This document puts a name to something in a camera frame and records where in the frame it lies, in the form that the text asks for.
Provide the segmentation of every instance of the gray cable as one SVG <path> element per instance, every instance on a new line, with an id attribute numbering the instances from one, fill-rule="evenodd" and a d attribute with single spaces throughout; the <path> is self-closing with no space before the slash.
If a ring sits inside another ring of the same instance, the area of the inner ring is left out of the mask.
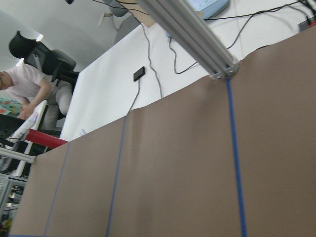
<path id="1" fill-rule="evenodd" d="M 160 98 L 162 99 L 163 96 L 162 96 L 162 88 L 161 88 L 160 80 L 158 78 L 157 71 L 152 67 L 152 60 L 150 59 L 150 41 L 149 41 L 149 39 L 148 39 L 148 37 L 146 35 L 145 27 L 143 26 L 142 23 L 139 22 L 139 24 L 143 27 L 144 36 L 145 36 L 145 38 L 146 38 L 146 40 L 148 42 L 148 54 L 147 55 L 148 55 L 148 60 L 149 60 L 149 67 L 155 72 L 155 76 L 156 76 L 156 79 L 157 79 L 157 82 L 158 82 L 158 85 L 159 85 L 159 90 L 160 90 Z"/>
<path id="2" fill-rule="evenodd" d="M 138 95 L 139 95 L 139 92 L 140 92 L 140 79 L 138 79 L 138 92 L 137 92 L 137 94 L 136 94 L 136 96 L 135 96 L 135 99 L 134 99 L 134 101 L 133 101 L 133 103 L 132 103 L 131 107 L 129 108 L 129 110 L 128 110 L 128 112 L 127 112 L 126 115 L 128 115 L 129 112 L 132 110 L 132 108 L 133 108 L 133 106 L 134 106 L 134 104 L 135 104 L 135 102 L 136 102 L 136 100 L 137 100 L 137 97 L 138 97 Z"/>

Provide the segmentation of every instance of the gray pants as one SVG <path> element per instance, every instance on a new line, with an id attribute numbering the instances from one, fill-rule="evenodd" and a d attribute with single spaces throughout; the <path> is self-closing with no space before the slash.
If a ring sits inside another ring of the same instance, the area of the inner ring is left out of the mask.
<path id="1" fill-rule="evenodd" d="M 47 99 L 48 108 L 41 129 L 61 130 L 61 128 L 56 127 L 59 111 L 63 115 L 67 114 L 71 97 L 71 84 L 62 80 L 59 81 L 58 85 L 53 88 Z"/>

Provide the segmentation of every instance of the blue tape line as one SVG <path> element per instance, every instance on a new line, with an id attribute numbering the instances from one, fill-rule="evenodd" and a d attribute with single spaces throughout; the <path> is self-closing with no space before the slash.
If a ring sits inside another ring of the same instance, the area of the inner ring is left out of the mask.
<path id="1" fill-rule="evenodd" d="M 227 86 L 228 103 L 229 103 L 229 114 L 230 114 L 230 120 L 231 120 L 232 143 L 233 143 L 233 151 L 234 151 L 234 165 L 235 165 L 235 176 L 236 176 L 238 204 L 239 204 L 241 236 L 247 237 L 246 217 L 245 217 L 244 204 L 243 204 L 242 185 L 241 185 L 241 176 L 240 176 L 240 167 L 239 167 L 239 155 L 238 155 L 238 146 L 237 146 L 237 135 L 236 135 L 236 125 L 235 125 L 235 116 L 234 116 L 233 94 L 232 94 L 232 88 L 231 88 L 230 81 L 231 81 L 231 79 L 227 78 L 226 86 Z"/>
<path id="2" fill-rule="evenodd" d="M 43 237 L 46 237 L 46 234 L 47 234 L 47 231 L 48 231 L 48 227 L 49 227 L 49 224 L 50 224 L 50 221 L 51 221 L 53 209 L 54 209 L 54 207 L 55 207 L 55 202 L 56 202 L 57 193 L 58 193 L 58 190 L 59 190 L 59 187 L 60 187 L 61 179 L 62 179 L 62 176 L 63 176 L 63 174 L 64 174 L 66 162 L 67 162 L 67 159 L 68 159 L 68 156 L 69 156 L 70 145 L 71 145 L 71 142 L 68 142 L 68 146 L 67 146 L 67 150 L 66 150 L 66 155 L 65 155 L 64 163 L 63 163 L 63 166 L 62 166 L 62 168 L 61 168 L 61 172 L 60 172 L 60 175 L 59 175 L 59 178 L 58 178 L 57 187 L 56 187 L 55 194 L 54 194 L 54 197 L 53 197 L 52 205 L 51 205 L 51 207 L 50 207 L 50 211 L 49 211 L 49 215 L 48 215 L 48 220 L 47 220 L 47 224 L 46 224 L 46 227 L 45 227 L 45 231 L 44 231 L 44 236 L 43 236 Z"/>
<path id="3" fill-rule="evenodd" d="M 124 145 L 124 138 L 125 138 L 126 120 L 127 120 L 127 116 L 124 117 L 124 123 L 123 123 L 123 129 L 122 129 L 122 136 L 121 136 L 120 145 L 119 145 L 118 162 L 117 162 L 117 169 L 116 169 L 115 178 L 114 178 L 114 185 L 113 185 L 113 191 L 112 191 L 112 199 L 111 199 L 110 213 L 109 213 L 109 219 L 108 219 L 108 225 L 107 225 L 107 232 L 106 232 L 106 235 L 105 235 L 106 237 L 109 237 L 109 236 L 110 236 L 110 227 L 111 227 L 111 221 L 112 221 L 112 213 L 113 213 L 113 207 L 114 207 L 114 200 L 115 200 L 115 194 L 116 194 L 117 185 L 118 185 L 120 160 L 121 160 L 122 153 L 123 153 L 123 145 Z"/>

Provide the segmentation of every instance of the black office chair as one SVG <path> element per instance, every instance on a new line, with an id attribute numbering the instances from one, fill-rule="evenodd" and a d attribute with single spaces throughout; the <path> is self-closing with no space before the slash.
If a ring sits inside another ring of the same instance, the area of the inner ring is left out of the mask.
<path id="1" fill-rule="evenodd" d="M 9 43 L 9 50 L 16 58 L 24 58 L 24 63 L 32 65 L 56 79 L 76 85 L 79 72 L 74 72 L 76 62 L 60 50 L 50 50 L 42 42 L 28 39 L 17 31 Z"/>

